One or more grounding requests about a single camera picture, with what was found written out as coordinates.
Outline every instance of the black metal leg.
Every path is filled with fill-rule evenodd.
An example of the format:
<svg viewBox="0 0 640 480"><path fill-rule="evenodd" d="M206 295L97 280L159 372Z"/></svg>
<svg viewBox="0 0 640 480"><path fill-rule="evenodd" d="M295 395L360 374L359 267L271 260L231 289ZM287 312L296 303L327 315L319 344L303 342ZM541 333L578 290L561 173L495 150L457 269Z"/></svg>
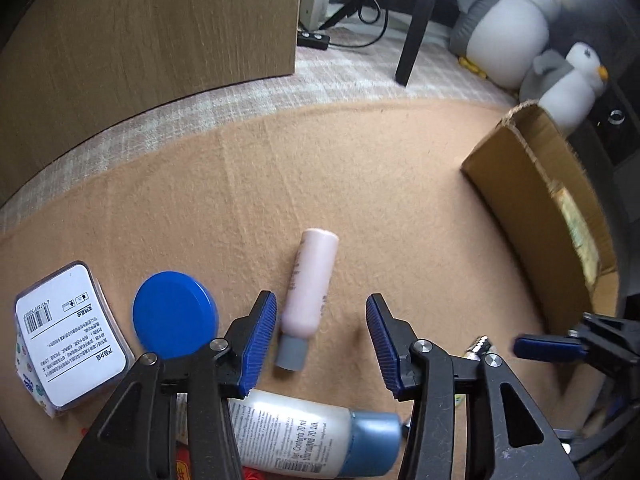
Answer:
<svg viewBox="0 0 640 480"><path fill-rule="evenodd" d="M418 56L418 50L420 50L422 38L427 30L427 23L431 19L435 4L436 0L416 0L415 2L414 13L406 34L406 40L404 40L398 68L396 69L396 82L402 86L406 86L409 81L415 58Z"/></svg>

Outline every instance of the yellow penguin foot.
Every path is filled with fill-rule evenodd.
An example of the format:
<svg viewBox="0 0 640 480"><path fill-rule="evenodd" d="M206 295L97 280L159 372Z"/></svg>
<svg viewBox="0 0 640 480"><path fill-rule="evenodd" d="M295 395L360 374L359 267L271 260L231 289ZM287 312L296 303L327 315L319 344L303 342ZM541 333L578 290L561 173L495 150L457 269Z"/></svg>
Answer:
<svg viewBox="0 0 640 480"><path fill-rule="evenodd" d="M480 67L471 63L466 57L459 57L458 63L460 63L460 66L463 66L464 68L469 70L469 72L476 74L482 79L486 79L486 72L484 72Z"/></svg>

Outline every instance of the white belly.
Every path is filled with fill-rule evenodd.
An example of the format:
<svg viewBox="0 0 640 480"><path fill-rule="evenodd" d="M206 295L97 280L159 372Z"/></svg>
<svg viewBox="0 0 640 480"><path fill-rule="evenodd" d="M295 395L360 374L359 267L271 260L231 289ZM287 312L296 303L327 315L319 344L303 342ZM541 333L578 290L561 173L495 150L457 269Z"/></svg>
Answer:
<svg viewBox="0 0 640 480"><path fill-rule="evenodd" d="M529 0L500 0L473 31L467 58L508 89L520 88L549 40L544 14Z"/></svg>
<svg viewBox="0 0 640 480"><path fill-rule="evenodd" d="M540 98L543 107L566 138L585 120L596 94L577 70L572 70Z"/></svg>

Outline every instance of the barcode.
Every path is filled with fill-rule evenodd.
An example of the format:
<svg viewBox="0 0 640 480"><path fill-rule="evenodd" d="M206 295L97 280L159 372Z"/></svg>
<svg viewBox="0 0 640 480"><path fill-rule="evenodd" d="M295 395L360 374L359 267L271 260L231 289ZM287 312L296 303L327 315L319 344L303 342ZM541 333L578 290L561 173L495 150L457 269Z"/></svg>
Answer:
<svg viewBox="0 0 640 480"><path fill-rule="evenodd" d="M51 321L51 313L47 304L41 305L24 315L24 324L29 334L46 325L49 321Z"/></svg>
<svg viewBox="0 0 640 480"><path fill-rule="evenodd" d="M322 464L314 462L298 462L297 460L276 459L276 469L286 469L288 471L300 471L303 473L319 473Z"/></svg>

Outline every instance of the penguin plush toy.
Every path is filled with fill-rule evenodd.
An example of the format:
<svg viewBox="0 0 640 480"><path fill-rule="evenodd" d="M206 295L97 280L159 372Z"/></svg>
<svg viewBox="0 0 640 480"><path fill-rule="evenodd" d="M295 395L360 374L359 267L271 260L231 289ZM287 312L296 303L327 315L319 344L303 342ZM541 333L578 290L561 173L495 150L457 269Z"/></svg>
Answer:
<svg viewBox="0 0 640 480"><path fill-rule="evenodd" d="M538 100L567 137L585 120L608 78L598 54L586 43L574 44L566 58L546 50L533 60L520 88L520 102Z"/></svg>
<svg viewBox="0 0 640 480"><path fill-rule="evenodd" d="M450 51L472 72L517 90L549 40L560 0L458 0L458 7Z"/></svg>

